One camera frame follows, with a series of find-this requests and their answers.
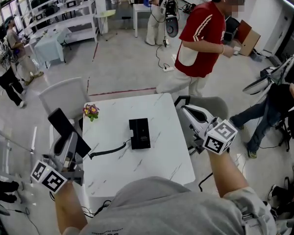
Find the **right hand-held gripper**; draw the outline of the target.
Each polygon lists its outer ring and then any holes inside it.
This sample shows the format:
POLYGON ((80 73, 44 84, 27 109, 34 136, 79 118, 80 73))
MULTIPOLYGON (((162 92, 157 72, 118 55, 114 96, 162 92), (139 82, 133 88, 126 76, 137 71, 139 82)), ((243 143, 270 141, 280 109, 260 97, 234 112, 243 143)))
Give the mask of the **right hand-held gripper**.
POLYGON ((207 150, 220 155, 228 151, 237 135, 236 128, 229 121, 213 116, 204 108, 189 105, 190 99, 189 95, 184 95, 174 102, 175 108, 181 107, 181 125, 184 126, 183 134, 187 146, 198 153, 207 150))

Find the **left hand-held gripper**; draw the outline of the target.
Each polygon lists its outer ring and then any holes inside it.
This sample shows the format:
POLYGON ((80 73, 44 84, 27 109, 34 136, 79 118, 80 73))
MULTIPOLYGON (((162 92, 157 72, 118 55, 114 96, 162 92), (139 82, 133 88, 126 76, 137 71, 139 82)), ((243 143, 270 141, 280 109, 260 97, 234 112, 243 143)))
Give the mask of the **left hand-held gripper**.
POLYGON ((31 178, 57 193, 67 181, 83 185, 82 161, 76 159, 78 135, 72 132, 68 138, 60 136, 52 145, 52 153, 42 155, 31 172, 31 178))

